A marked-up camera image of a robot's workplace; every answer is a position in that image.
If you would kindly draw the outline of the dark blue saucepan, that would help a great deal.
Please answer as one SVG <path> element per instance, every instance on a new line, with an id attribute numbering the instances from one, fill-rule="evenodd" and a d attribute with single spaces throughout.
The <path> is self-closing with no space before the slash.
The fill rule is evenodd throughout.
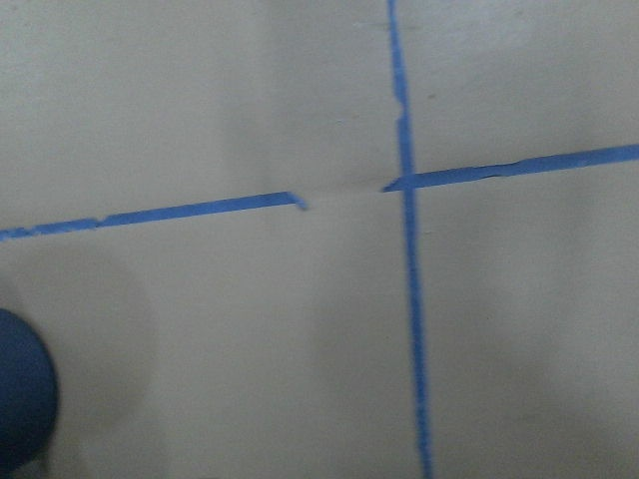
<path id="1" fill-rule="evenodd" d="M 31 462 L 50 441 L 58 416 L 54 362 L 40 335 L 1 311 L 1 476 Z"/>

